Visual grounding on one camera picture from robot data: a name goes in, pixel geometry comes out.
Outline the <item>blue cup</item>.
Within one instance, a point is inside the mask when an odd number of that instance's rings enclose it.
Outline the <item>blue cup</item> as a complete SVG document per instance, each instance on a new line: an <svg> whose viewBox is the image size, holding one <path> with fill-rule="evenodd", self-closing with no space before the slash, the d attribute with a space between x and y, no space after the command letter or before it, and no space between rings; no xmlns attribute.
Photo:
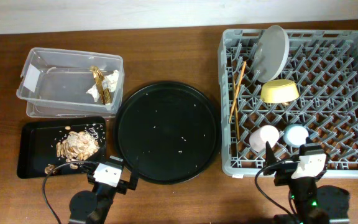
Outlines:
<svg viewBox="0 0 358 224"><path fill-rule="evenodd" d="M300 147L306 143L308 130L300 124L291 124L284 129L283 140L291 147Z"/></svg>

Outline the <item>pink cup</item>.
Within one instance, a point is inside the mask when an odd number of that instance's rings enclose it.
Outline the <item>pink cup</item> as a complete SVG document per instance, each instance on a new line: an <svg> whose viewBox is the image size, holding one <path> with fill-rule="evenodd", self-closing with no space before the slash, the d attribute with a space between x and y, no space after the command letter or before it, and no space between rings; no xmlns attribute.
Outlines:
<svg viewBox="0 0 358 224"><path fill-rule="evenodd" d="M278 129L271 125L265 125L250 135L249 144L255 152L265 149L266 142L273 147L279 140Z"/></svg>

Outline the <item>noodle food scraps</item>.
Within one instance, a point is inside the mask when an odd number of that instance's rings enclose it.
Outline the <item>noodle food scraps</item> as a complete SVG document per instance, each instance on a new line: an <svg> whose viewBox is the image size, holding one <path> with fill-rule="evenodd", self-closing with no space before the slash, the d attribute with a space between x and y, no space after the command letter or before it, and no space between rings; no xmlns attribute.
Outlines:
<svg viewBox="0 0 358 224"><path fill-rule="evenodd" d="M80 126L64 126L59 128L49 128L47 133L56 131L48 137L46 134L41 135L45 140L43 150L44 173L51 172L53 175L61 173L53 169L60 164L74 162L70 164L71 170L79 170L84 161L97 161L96 153L99 148L106 144L105 125L102 123L91 123Z"/></svg>

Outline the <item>gold brown snack wrapper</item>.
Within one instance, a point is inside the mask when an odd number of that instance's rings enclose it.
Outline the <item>gold brown snack wrapper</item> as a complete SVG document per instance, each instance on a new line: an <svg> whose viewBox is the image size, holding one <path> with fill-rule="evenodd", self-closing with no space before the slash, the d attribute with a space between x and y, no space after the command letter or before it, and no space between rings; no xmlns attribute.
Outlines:
<svg viewBox="0 0 358 224"><path fill-rule="evenodd" d="M87 91L87 93L91 94L95 102L100 100L104 105L111 104L112 99L108 81L105 79L102 71L95 65L90 66L89 70L93 74L95 84Z"/></svg>

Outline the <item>yellow bowl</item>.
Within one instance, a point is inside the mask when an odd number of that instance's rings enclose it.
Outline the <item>yellow bowl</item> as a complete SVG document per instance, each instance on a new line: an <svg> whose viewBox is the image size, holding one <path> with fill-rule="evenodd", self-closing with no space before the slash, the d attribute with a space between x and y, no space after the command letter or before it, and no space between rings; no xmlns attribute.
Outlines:
<svg viewBox="0 0 358 224"><path fill-rule="evenodd" d="M264 103L286 103L295 101L300 97L296 83L292 80L278 79L264 83L260 99Z"/></svg>

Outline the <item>white tissue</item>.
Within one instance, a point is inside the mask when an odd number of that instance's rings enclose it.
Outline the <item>white tissue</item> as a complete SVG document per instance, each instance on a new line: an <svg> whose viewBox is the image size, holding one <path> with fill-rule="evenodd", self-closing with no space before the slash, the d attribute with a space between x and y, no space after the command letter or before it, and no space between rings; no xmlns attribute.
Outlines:
<svg viewBox="0 0 358 224"><path fill-rule="evenodd" d="M114 72L112 74L106 75L105 79L107 80L108 89L109 89L109 92L111 93L111 98L112 98L112 94L115 92L116 87L117 87L117 83L118 83L118 79L119 79L119 71L114 70ZM93 97L95 103L100 98L99 92L98 92L95 84L86 93L90 94Z"/></svg>

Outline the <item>grey plate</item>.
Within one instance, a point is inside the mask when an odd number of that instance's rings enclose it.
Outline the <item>grey plate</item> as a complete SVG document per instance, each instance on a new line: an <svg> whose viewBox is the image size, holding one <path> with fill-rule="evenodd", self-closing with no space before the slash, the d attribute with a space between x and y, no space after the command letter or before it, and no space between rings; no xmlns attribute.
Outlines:
<svg viewBox="0 0 358 224"><path fill-rule="evenodd" d="M252 66L258 82L266 83L279 76L287 62L289 47L288 34L280 26L270 26L263 31Z"/></svg>

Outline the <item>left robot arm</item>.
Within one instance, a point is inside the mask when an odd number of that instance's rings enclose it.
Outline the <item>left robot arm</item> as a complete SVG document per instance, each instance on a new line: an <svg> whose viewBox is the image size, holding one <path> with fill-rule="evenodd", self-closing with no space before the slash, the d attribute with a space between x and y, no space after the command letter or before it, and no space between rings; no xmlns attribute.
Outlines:
<svg viewBox="0 0 358 224"><path fill-rule="evenodd" d="M69 204L69 223L104 223L116 194L125 195L135 190L139 180L139 161L136 160L130 180L122 180L124 161L115 156L104 162L84 161L91 191L84 190L75 194Z"/></svg>

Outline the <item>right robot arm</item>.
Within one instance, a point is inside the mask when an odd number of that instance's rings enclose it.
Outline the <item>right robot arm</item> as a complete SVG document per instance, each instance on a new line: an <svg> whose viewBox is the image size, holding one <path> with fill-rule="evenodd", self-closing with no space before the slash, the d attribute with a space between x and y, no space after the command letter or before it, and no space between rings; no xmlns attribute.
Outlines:
<svg viewBox="0 0 358 224"><path fill-rule="evenodd" d="M274 223L349 223L350 193L333 185L316 185L327 171L328 154L318 143L306 138L298 154L281 161L274 156L272 147L265 143L266 165L255 176L255 186L270 202L285 214L275 215ZM286 209L270 198L259 186L259 175L274 175L274 185L288 187Z"/></svg>

